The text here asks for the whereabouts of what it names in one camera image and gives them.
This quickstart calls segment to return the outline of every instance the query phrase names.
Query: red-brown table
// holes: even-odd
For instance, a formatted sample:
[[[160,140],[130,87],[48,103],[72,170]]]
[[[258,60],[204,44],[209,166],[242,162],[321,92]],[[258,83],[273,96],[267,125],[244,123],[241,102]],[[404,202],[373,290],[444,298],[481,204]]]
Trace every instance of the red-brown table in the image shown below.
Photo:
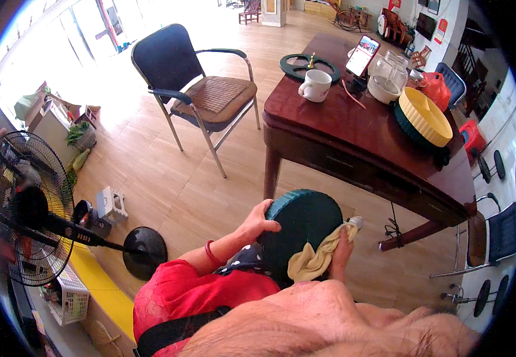
[[[345,72],[344,39],[318,33],[303,53],[315,52]],[[448,166],[441,170],[431,153],[417,147],[401,130],[390,106],[364,92],[362,109],[334,84],[323,103],[297,94],[300,82],[284,76],[264,104],[266,143],[264,198],[276,191],[282,159],[319,170],[397,203],[429,222],[380,242],[387,251],[423,239],[476,214],[475,190],[464,145],[454,119],[447,118],[453,139]]]

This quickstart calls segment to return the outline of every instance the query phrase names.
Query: white plastic basket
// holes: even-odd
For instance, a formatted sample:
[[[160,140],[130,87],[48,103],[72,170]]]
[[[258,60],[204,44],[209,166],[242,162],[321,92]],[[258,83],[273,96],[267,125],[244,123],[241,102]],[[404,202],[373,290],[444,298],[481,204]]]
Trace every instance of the white plastic basket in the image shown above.
[[[66,266],[57,277],[62,286],[62,305],[48,301],[49,309],[60,326],[85,320],[90,291],[83,285],[77,275]]]

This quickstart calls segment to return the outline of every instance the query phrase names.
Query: smartphone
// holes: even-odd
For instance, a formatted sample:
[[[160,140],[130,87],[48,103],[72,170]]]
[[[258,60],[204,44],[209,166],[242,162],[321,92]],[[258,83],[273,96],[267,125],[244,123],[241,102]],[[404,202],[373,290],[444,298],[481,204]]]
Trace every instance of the smartphone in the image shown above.
[[[345,67],[351,73],[360,77],[369,65],[369,62],[375,57],[379,47],[381,47],[380,43],[367,35],[363,35],[357,47],[354,48],[351,57],[349,57],[349,60],[345,64]]]

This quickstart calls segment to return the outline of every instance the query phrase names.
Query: sneaker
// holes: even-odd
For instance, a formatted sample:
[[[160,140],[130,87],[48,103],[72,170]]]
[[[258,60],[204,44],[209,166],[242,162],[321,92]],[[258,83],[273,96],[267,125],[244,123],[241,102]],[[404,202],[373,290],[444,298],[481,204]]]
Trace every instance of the sneaker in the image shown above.
[[[347,218],[345,221],[354,223],[357,226],[358,231],[360,231],[363,227],[363,218],[361,216]]]

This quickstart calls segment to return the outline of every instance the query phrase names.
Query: bracelet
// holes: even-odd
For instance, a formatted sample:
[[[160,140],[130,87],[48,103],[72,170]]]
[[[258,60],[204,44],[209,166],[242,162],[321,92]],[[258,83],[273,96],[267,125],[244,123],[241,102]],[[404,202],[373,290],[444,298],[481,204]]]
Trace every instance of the bracelet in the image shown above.
[[[207,255],[208,257],[210,258],[210,260],[215,264],[215,265],[218,265],[218,266],[223,266],[226,264],[226,262],[222,263],[221,261],[219,261],[218,259],[216,259],[216,257],[214,256],[214,254],[212,254],[211,252],[211,243],[214,242],[214,240],[209,240],[206,245],[204,246],[204,249],[207,251]]]

